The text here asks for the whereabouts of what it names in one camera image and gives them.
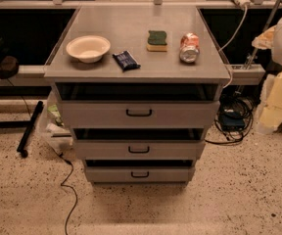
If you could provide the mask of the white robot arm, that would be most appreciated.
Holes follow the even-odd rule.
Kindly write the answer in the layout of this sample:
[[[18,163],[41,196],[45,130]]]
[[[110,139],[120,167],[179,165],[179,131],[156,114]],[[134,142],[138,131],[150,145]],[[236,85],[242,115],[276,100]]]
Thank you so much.
[[[256,37],[252,45],[261,50],[270,49],[272,61],[282,66],[282,18]],[[268,86],[262,90],[267,92],[267,97],[258,107],[257,132],[260,134],[270,134],[282,123],[282,71],[266,83]]]

